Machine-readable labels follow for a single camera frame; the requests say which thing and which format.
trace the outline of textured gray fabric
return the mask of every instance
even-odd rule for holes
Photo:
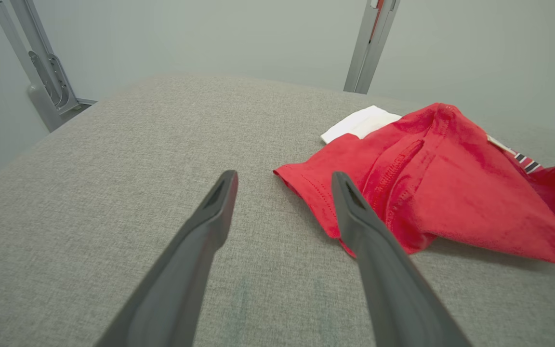
[[[0,172],[0,346],[92,345],[225,169],[238,199],[196,346],[372,346],[356,262],[271,172],[370,105],[419,108],[189,76],[89,108]],[[555,164],[555,133],[467,116]],[[475,346],[555,346],[555,265],[443,240],[412,259]]]

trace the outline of red garment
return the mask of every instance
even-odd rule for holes
[[[274,171],[339,239],[334,171],[350,176],[409,254],[444,237],[555,262],[555,167],[527,175],[454,106],[428,106],[363,140],[345,134]]]

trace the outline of white cloth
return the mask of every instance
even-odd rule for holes
[[[333,127],[328,129],[320,137],[324,143],[329,143],[346,133],[364,138],[369,133],[391,124],[400,118],[401,116],[397,114],[389,113],[382,108],[372,105],[350,114],[350,116],[333,125]]]

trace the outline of red fabric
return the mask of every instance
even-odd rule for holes
[[[555,262],[555,167],[527,175],[454,106],[428,106],[363,140],[345,134],[274,171],[339,239],[334,171],[350,176],[410,254],[444,237]]]

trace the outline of gray table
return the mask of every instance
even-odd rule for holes
[[[356,262],[271,172],[370,105],[421,107],[169,76],[89,108],[0,172],[0,346],[92,345],[225,169],[238,199],[196,345],[373,345]],[[467,116],[555,164],[555,130]],[[555,265],[444,240],[412,259],[475,346],[555,346]]]

